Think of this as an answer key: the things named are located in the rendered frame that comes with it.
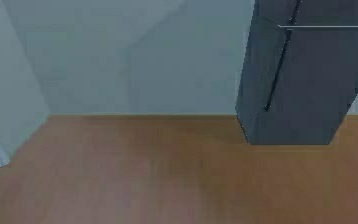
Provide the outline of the dark grey fridge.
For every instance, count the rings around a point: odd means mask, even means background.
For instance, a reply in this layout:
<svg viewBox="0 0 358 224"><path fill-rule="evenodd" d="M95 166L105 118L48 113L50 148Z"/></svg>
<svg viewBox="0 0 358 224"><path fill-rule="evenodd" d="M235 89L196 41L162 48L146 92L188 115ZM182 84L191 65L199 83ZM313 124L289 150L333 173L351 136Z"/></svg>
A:
<svg viewBox="0 0 358 224"><path fill-rule="evenodd" d="M255 0L236 113L252 145L327 145L358 94L358 0L303 0L265 111L296 0Z"/></svg>

